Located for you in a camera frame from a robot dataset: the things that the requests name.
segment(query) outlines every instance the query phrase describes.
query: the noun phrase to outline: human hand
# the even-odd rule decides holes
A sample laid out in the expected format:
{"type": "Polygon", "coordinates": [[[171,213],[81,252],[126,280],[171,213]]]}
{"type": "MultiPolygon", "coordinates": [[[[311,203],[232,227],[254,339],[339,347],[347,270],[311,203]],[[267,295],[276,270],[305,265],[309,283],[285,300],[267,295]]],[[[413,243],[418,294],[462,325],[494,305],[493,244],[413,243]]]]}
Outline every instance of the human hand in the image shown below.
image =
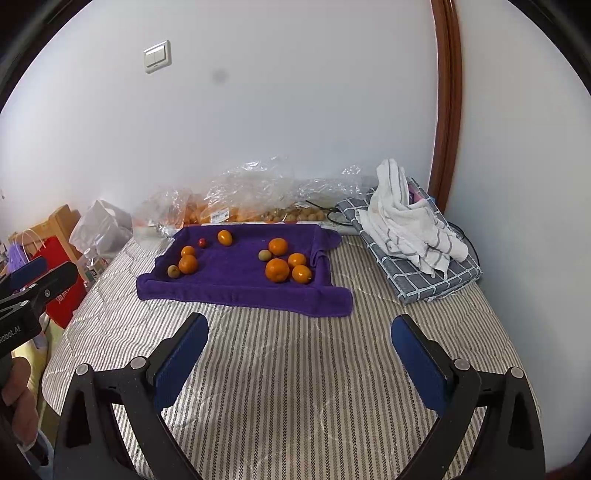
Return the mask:
{"type": "Polygon", "coordinates": [[[12,431],[23,445],[32,444],[37,438],[39,416],[35,397],[27,388],[31,366],[27,359],[19,356],[12,359],[10,376],[2,389],[2,399],[8,406],[14,406],[12,431]]]}

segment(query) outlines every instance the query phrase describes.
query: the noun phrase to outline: brown wooden trim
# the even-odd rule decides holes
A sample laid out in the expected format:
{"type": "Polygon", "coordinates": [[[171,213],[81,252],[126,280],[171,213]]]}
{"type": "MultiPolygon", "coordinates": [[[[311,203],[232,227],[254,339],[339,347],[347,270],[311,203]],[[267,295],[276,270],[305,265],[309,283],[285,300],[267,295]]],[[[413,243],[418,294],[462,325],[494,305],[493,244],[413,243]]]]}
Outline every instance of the brown wooden trim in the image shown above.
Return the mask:
{"type": "Polygon", "coordinates": [[[462,121],[462,43],[454,0],[431,0],[437,37],[437,129],[429,195],[444,212],[452,187],[462,121]]]}

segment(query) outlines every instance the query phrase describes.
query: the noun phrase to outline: purple object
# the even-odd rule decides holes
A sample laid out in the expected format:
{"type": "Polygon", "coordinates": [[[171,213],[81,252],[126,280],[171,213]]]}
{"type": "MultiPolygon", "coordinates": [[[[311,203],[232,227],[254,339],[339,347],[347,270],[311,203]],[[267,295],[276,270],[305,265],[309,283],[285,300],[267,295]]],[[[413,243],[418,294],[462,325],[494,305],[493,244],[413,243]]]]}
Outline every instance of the purple object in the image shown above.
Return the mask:
{"type": "Polygon", "coordinates": [[[325,253],[339,244],[337,232],[310,224],[185,227],[174,236],[166,253],[155,259],[154,269],[138,277],[138,298],[289,310],[311,317],[347,316],[353,309],[353,296],[348,289],[331,284],[330,261],[325,253]],[[217,233],[224,229],[234,238],[229,247],[217,241],[217,233]],[[288,254],[300,252],[308,258],[314,274],[310,283],[302,285],[291,277],[283,283],[267,279],[265,262],[258,259],[258,253],[277,237],[287,240],[288,254]],[[200,238],[207,240],[208,247],[197,247],[200,238]],[[168,267],[178,264],[186,245],[195,247],[199,270],[193,275],[169,278],[168,267]]]}
{"type": "Polygon", "coordinates": [[[25,251],[22,249],[22,246],[16,243],[11,243],[10,245],[8,245],[7,256],[8,273],[12,273],[18,270],[19,268],[25,266],[29,262],[28,258],[25,255],[25,251]]]}

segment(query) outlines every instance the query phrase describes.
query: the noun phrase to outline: gray striped fabric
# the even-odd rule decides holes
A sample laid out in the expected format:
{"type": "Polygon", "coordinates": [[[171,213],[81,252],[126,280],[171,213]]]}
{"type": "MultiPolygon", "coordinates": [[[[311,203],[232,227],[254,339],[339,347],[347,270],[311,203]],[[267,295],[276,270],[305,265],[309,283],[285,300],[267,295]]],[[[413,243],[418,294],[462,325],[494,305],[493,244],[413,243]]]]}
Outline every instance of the gray striped fabric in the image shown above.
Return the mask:
{"type": "MultiPolygon", "coordinates": [[[[163,250],[146,251],[132,240],[115,258],[66,329],[43,394],[61,412],[76,365],[122,367],[149,355],[191,312],[203,313],[209,341],[163,418],[206,480],[395,478],[436,419],[389,339],[400,313],[452,358],[492,372],[521,366],[478,286],[402,305],[359,236],[344,236],[330,252],[333,283],[353,293],[353,312],[343,318],[139,301],[135,279],[163,250]]],[[[115,413],[135,467],[152,478],[124,409],[115,413]]],[[[461,471],[482,418],[481,408],[447,478],[461,471]]]]}

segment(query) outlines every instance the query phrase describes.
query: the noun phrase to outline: light switch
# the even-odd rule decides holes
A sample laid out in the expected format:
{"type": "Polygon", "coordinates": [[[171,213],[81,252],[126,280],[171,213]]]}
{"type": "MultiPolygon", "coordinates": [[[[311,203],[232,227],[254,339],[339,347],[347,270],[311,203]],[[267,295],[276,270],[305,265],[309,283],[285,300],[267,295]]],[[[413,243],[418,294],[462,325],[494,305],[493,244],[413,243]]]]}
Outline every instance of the light switch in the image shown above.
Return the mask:
{"type": "Polygon", "coordinates": [[[164,59],[164,45],[162,45],[161,47],[158,47],[156,50],[154,50],[154,63],[158,63],[159,61],[163,61],[164,59]]]}
{"type": "Polygon", "coordinates": [[[168,40],[144,50],[144,67],[147,73],[167,67],[171,63],[170,42],[168,40]]]}
{"type": "Polygon", "coordinates": [[[154,65],[154,53],[147,53],[144,55],[144,66],[151,67],[154,65]]]}

